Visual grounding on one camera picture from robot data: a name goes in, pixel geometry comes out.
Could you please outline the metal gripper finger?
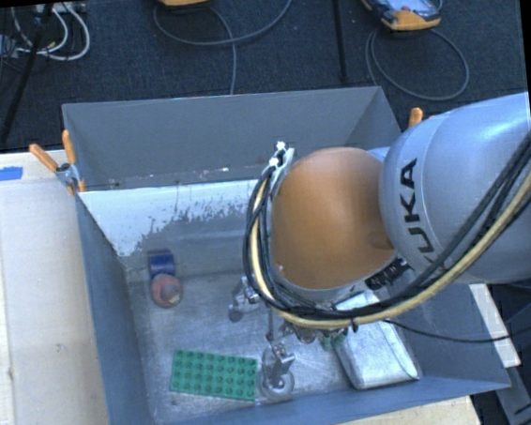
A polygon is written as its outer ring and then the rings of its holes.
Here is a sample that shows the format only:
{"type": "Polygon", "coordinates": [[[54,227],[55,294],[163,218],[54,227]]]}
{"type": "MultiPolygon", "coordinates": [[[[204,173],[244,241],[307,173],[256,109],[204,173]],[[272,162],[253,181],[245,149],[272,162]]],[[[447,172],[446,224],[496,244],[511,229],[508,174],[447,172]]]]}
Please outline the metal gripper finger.
{"type": "Polygon", "coordinates": [[[261,361],[263,387],[266,390],[293,388],[295,386],[291,367],[296,361],[296,356],[286,350],[284,343],[267,346],[261,361]]]}
{"type": "Polygon", "coordinates": [[[240,279],[231,299],[232,301],[228,305],[228,318],[232,323],[241,321],[247,313],[258,309],[261,302],[260,296],[252,288],[246,277],[240,279]]]}

